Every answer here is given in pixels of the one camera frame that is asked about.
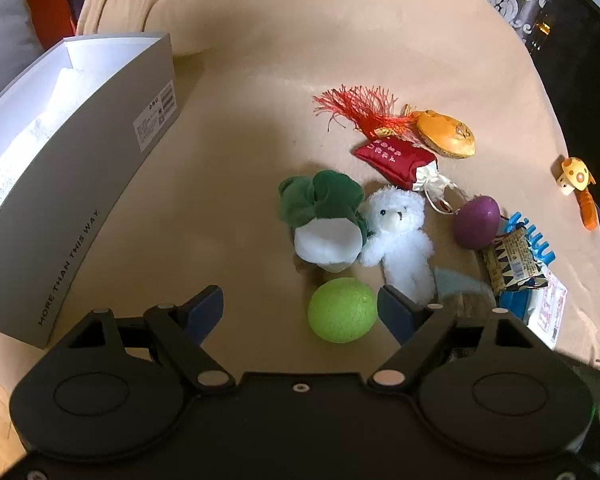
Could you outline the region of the green white plush vegetable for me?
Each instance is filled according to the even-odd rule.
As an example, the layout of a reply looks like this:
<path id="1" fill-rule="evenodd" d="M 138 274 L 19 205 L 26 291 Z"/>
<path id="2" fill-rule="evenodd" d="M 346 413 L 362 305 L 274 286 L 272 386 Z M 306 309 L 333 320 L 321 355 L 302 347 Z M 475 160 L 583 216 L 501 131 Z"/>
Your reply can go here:
<path id="1" fill-rule="evenodd" d="M 361 185 L 346 174 L 322 170 L 289 177 L 278 186 L 279 217 L 292 232 L 294 252 L 306 263 L 340 273 L 355 262 L 367 238 L 360 213 Z"/>

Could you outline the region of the orange satin pouch red tassel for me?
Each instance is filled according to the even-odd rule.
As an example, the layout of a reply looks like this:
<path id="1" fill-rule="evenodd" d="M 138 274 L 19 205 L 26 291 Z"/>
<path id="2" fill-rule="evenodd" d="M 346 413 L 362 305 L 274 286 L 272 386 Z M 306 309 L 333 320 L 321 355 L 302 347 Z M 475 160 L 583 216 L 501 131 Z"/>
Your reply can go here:
<path id="1" fill-rule="evenodd" d="M 449 158 L 475 156 L 476 138 L 464 122 L 408 104 L 398 114 L 396 102 L 388 89 L 379 86 L 340 86 L 313 97 L 315 114 L 329 114 L 331 122 L 347 120 L 368 140 L 397 138 Z"/>

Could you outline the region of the grey felt piece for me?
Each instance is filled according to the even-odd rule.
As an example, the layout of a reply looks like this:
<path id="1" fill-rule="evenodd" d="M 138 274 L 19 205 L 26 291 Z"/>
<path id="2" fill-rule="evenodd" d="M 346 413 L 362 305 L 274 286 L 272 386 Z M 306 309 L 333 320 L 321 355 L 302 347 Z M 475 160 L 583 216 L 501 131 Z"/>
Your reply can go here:
<path id="1" fill-rule="evenodd" d="M 485 318 L 495 307 L 492 288 L 483 281 L 452 270 L 434 268 L 437 300 L 462 318 Z"/>

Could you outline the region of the green ball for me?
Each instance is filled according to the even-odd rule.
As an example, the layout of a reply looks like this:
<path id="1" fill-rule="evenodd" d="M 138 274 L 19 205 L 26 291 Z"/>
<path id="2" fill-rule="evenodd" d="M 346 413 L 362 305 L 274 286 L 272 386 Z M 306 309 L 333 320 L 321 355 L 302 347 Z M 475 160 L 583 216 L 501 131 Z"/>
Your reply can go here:
<path id="1" fill-rule="evenodd" d="M 365 336 L 375 325 L 376 295 L 356 278 L 335 278 L 314 292 L 306 316 L 317 337 L 347 344 Z"/>

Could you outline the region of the white teddy bear plush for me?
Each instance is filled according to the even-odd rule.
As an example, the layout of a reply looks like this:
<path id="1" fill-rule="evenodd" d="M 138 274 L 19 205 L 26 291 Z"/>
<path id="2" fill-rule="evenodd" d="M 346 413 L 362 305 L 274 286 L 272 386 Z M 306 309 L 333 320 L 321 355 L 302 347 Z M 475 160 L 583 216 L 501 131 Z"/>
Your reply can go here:
<path id="1" fill-rule="evenodd" d="M 360 263 L 366 268 L 382 266 L 388 285 L 426 307 L 434 299 L 436 284 L 429 266 L 434 245 L 422 229 L 425 200 L 419 194 L 385 186 L 363 204 L 368 229 Z"/>

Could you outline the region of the patterned snack packet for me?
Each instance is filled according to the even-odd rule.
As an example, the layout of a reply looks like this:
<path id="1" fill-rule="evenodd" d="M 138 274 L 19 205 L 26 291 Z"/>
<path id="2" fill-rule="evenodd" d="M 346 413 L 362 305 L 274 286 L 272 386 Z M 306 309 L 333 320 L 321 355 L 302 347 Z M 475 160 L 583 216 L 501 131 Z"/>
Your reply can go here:
<path id="1" fill-rule="evenodd" d="M 541 263 L 534 258 L 523 226 L 498 236 L 482 251 L 495 296 L 503 292 L 540 289 L 548 284 Z"/>

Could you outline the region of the purple egg toy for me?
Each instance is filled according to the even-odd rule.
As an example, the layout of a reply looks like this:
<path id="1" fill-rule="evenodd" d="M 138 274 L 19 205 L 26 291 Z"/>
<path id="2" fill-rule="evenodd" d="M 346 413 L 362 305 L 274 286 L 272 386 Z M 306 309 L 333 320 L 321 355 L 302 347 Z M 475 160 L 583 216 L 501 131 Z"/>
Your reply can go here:
<path id="1" fill-rule="evenodd" d="M 454 238 L 466 249 L 483 249 L 496 237 L 500 220 L 498 203 L 490 196 L 477 196 L 457 211 L 453 219 Z"/>

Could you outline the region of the white printed card packet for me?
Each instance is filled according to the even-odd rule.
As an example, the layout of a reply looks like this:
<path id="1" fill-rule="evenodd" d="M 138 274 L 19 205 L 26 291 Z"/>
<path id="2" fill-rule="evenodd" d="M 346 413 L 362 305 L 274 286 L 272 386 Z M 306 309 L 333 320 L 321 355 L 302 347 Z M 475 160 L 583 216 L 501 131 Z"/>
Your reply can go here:
<path id="1" fill-rule="evenodd" d="M 546 264 L 542 264 L 541 270 L 546 285 L 530 292 L 524 324 L 550 350 L 554 350 L 565 313 L 568 289 Z"/>

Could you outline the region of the blue plastic comb toy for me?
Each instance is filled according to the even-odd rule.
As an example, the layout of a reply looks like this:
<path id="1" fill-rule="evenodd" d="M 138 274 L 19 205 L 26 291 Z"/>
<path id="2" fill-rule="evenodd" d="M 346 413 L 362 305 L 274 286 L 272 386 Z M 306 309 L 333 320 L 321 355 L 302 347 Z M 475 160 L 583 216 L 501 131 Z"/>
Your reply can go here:
<path id="1" fill-rule="evenodd" d="M 516 211 L 510 218 L 501 216 L 498 235 L 509 234 L 517 228 L 524 228 L 527 245 L 537 264 L 543 263 L 549 266 L 556 259 L 555 253 L 550 249 L 550 243 L 544 238 L 536 225 L 531 223 L 527 217 L 523 217 L 520 211 Z M 505 292 L 501 292 L 498 296 L 498 305 L 508 309 L 517 318 L 524 320 L 528 313 L 530 299 L 531 290 L 517 286 L 514 289 L 506 289 Z"/>

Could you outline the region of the red fabric charm pouch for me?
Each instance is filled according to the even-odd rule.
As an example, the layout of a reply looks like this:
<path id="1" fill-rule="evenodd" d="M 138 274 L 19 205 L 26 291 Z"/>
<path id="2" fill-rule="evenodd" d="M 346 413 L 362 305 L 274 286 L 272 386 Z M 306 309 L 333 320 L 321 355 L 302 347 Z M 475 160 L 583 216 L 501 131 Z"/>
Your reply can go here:
<path id="1" fill-rule="evenodd" d="M 456 184 L 439 171 L 438 159 L 433 152 L 396 136 L 370 140 L 356 148 L 353 155 L 404 190 L 434 194 L 456 188 Z"/>

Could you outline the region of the beige fabric cover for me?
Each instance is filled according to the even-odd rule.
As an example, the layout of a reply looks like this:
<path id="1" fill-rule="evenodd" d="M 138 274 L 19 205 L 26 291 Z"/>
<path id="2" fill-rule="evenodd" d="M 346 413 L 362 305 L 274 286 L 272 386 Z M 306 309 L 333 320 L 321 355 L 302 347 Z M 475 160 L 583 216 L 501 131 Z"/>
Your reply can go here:
<path id="1" fill-rule="evenodd" d="M 526 49 L 484 0 L 86 0 L 79 30 L 168 34 L 178 117 L 88 248 L 47 344 L 0 333 L 4 388 L 87 312 L 138 315 L 210 284 L 225 314 L 206 346 L 233 373 L 369 373 L 393 352 L 379 326 L 344 346 L 311 332 L 310 277 L 277 212 L 294 174 L 378 185 L 351 154 L 358 132 L 314 113 L 313 97 L 343 84 L 468 123 L 477 153 L 443 173 L 545 233 L 569 290 L 558 347 L 600 367 L 600 234 L 558 192 L 562 132 Z"/>

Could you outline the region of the orange giraffe toy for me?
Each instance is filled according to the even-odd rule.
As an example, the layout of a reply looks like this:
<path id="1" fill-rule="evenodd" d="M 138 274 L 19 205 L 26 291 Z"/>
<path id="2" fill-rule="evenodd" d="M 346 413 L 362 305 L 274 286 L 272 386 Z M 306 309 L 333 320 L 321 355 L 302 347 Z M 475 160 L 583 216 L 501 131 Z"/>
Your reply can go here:
<path id="1" fill-rule="evenodd" d="M 580 158 L 565 158 L 560 163 L 560 175 L 556 183 L 565 196 L 576 196 L 585 229 L 594 231 L 598 227 L 597 209 L 588 187 L 595 184 L 595 179 L 588 166 Z"/>

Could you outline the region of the grey cardboard shoe box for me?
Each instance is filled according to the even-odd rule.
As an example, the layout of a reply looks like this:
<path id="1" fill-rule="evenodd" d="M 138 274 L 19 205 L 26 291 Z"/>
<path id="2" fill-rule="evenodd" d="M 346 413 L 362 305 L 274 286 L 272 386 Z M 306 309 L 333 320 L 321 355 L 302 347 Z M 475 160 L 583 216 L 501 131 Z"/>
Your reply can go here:
<path id="1" fill-rule="evenodd" d="M 112 207 L 178 117 L 166 34 L 61 40 L 0 93 L 0 333 L 44 347 Z"/>

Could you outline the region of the red satin cushion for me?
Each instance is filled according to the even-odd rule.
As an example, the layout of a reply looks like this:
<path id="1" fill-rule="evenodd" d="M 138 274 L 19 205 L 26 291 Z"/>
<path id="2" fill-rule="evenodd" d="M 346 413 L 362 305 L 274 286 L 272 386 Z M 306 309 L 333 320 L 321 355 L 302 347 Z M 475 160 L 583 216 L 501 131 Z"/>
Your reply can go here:
<path id="1" fill-rule="evenodd" d="M 76 33 L 68 0 L 27 0 L 32 24 L 44 50 Z"/>

